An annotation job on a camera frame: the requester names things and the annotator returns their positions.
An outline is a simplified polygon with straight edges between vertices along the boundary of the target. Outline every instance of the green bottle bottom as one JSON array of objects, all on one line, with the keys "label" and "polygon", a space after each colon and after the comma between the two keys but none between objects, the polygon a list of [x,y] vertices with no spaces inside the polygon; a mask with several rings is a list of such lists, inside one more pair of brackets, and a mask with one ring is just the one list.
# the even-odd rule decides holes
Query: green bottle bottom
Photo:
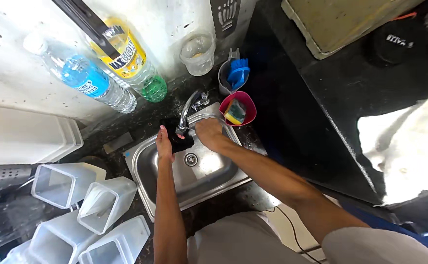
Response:
[{"label": "green bottle bottom", "polygon": [[159,75],[154,75],[144,82],[144,87],[139,93],[147,101],[157,103],[162,101],[167,95],[167,84]]}]

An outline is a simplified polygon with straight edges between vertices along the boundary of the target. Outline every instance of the wall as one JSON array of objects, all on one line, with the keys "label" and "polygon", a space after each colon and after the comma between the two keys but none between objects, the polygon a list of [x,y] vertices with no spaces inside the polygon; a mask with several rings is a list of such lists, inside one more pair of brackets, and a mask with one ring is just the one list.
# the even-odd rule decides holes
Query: wall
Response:
[{"label": "wall", "polygon": [[[92,9],[125,16],[136,28],[136,37],[147,57],[166,80],[187,73],[178,52],[185,35],[194,30],[214,32],[209,0],[86,0]],[[217,47],[236,45],[243,39],[256,0],[242,0],[235,32]],[[71,117],[89,124],[111,108],[70,89],[54,79],[40,59],[22,48],[27,33],[40,29],[77,48],[80,29],[51,0],[0,1],[0,107]]]}]

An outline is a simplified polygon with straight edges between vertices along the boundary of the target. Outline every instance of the bottle cap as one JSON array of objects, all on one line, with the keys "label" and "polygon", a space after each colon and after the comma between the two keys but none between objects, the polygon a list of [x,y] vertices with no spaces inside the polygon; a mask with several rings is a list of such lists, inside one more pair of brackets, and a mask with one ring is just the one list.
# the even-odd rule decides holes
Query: bottle cap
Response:
[{"label": "bottle cap", "polygon": [[48,48],[46,40],[36,32],[28,34],[22,45],[24,49],[36,55],[42,54]]}]

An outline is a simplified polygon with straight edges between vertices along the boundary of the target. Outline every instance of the stainless steel sink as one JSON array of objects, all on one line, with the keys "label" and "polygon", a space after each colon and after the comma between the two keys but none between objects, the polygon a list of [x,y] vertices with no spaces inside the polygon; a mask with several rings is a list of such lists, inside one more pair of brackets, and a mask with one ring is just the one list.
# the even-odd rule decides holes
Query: stainless steel sink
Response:
[{"label": "stainless steel sink", "polygon": [[[225,123],[219,112],[219,106],[216,102],[188,117],[189,127],[194,127],[196,122],[204,118],[216,117],[223,126],[224,135],[240,145],[234,129]],[[159,158],[156,137],[157,135],[153,135],[124,153],[129,171],[139,185],[139,194],[152,221],[155,217]],[[196,135],[193,139],[193,147],[175,154],[172,167],[178,203],[182,210],[251,180],[232,160],[209,150]]]}]

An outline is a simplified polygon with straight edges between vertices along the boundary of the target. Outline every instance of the yellow sponge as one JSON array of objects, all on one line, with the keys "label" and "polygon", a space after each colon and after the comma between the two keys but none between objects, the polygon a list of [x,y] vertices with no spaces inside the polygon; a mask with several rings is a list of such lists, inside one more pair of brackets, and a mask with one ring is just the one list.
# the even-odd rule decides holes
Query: yellow sponge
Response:
[{"label": "yellow sponge", "polygon": [[246,107],[237,99],[230,101],[227,110],[225,110],[224,117],[232,122],[232,124],[239,125],[245,121]]}]

